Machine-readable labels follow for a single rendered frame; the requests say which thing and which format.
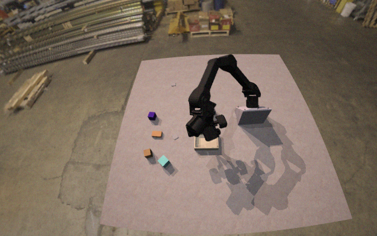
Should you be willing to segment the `beige rectangular tray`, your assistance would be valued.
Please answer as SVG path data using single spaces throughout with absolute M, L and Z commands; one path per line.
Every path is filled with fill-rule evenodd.
M 219 150 L 218 137 L 210 142 L 205 140 L 203 134 L 200 134 L 199 137 L 194 137 L 194 150 Z

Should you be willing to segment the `small purple cube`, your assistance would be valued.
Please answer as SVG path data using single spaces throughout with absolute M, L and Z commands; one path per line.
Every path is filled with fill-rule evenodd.
M 149 120 L 155 120 L 157 115 L 155 112 L 149 112 L 148 116 Z

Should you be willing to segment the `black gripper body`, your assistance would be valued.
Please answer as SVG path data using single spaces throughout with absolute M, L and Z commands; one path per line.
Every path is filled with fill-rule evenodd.
M 206 127 L 210 126 L 210 124 L 213 124 L 214 128 L 217 126 L 217 124 L 219 124 L 219 128 L 226 128 L 227 127 L 227 121 L 226 121 L 224 115 L 218 115 L 218 116 L 216 116 L 216 119 L 217 119 L 217 121 L 212 120 L 210 123 L 207 123 Z M 191 135 L 188 132 L 188 130 L 187 130 L 187 133 L 188 133 L 189 137 L 193 137 L 193 135 Z

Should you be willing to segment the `brown cube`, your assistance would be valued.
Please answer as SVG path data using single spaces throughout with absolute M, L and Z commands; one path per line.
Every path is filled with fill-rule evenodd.
M 151 150 L 150 148 L 144 150 L 143 152 L 144 152 L 144 156 L 145 156 L 146 158 L 153 157 L 152 150 Z

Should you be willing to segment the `orange rectangular block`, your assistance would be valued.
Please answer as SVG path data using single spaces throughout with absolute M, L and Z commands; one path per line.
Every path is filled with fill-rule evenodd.
M 162 138 L 162 131 L 153 131 L 151 134 L 152 137 L 160 137 Z

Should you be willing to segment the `teal cube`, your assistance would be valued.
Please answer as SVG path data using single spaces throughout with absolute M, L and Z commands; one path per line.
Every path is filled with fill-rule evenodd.
M 171 162 L 164 156 L 162 155 L 160 157 L 160 159 L 158 160 L 158 162 L 165 168 L 168 164 L 170 164 Z

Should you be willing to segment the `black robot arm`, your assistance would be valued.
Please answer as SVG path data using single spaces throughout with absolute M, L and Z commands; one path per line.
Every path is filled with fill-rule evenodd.
M 209 60 L 198 87 L 193 90 L 188 98 L 190 115 L 193 115 L 193 117 L 186 124 L 187 130 L 191 135 L 199 137 L 203 133 L 207 142 L 216 139 L 221 134 L 218 128 L 214 128 L 213 124 L 206 127 L 207 123 L 210 123 L 214 118 L 216 103 L 210 101 L 210 88 L 219 68 L 230 73 L 243 87 L 242 92 L 245 98 L 247 97 L 247 108 L 259 108 L 258 97 L 261 97 L 258 86 L 250 82 L 241 72 L 232 54 Z M 195 108 L 200 108 L 200 110 L 195 110 Z

